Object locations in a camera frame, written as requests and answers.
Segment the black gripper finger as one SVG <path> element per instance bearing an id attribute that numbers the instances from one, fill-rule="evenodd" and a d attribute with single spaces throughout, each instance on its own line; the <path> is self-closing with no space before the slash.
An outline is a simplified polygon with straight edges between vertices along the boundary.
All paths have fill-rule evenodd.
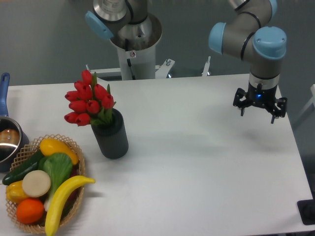
<path id="1" fill-rule="evenodd" d="M 233 100 L 233 106 L 240 110 L 241 116 L 244 115 L 245 108 L 249 107 L 248 93 L 242 88 L 237 89 Z"/>
<path id="2" fill-rule="evenodd" d="M 278 118 L 284 118 L 286 115 L 287 98 L 276 98 L 271 106 L 270 113 L 272 114 L 271 124 Z"/>

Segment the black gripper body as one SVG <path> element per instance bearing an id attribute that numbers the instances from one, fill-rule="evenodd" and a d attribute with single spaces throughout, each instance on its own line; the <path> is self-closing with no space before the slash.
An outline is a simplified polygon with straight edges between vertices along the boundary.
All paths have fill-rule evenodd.
<path id="1" fill-rule="evenodd" d="M 267 111 L 275 110 L 277 85 L 270 89 L 262 89 L 262 84 L 257 88 L 248 84 L 248 90 L 243 93 L 242 109 L 250 106 L 266 109 Z"/>

